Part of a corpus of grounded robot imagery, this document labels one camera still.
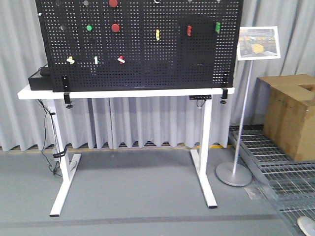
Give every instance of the concrete floor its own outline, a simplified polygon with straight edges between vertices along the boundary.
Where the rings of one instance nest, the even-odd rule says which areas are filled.
[[[292,235],[266,199],[216,178],[232,158],[210,150],[219,207],[208,209],[187,149],[85,151],[61,216],[50,218],[62,179],[40,153],[0,152],[0,236]]]

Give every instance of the pegboard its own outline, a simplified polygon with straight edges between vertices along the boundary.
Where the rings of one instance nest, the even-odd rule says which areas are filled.
[[[36,5],[54,91],[232,87],[243,0]]]

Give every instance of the metal pole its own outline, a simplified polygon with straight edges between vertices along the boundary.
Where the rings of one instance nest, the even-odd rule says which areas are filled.
[[[239,130],[238,130],[237,144],[236,144],[235,155],[234,155],[234,165],[233,165],[233,173],[232,173],[233,176],[236,173],[238,155],[239,155],[239,152],[240,152],[240,143],[241,143],[241,136],[242,136],[242,130],[243,130],[245,108],[246,108],[248,90],[250,88],[250,80],[251,80],[251,76],[252,76],[252,64],[253,64],[253,62],[254,61],[251,60],[250,71],[249,71],[248,77],[247,77],[247,85],[246,85],[245,96],[244,96],[244,104],[243,104],[243,110],[242,110],[240,127],[239,127]]]

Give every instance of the green switch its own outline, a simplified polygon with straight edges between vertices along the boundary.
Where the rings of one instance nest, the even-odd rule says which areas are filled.
[[[87,31],[93,30],[93,26],[87,25]]]
[[[221,23],[220,22],[216,22],[216,32],[220,33],[221,31]]]

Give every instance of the printed picture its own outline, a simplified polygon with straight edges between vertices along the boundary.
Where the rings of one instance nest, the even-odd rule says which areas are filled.
[[[278,27],[240,27],[238,60],[279,59]]]

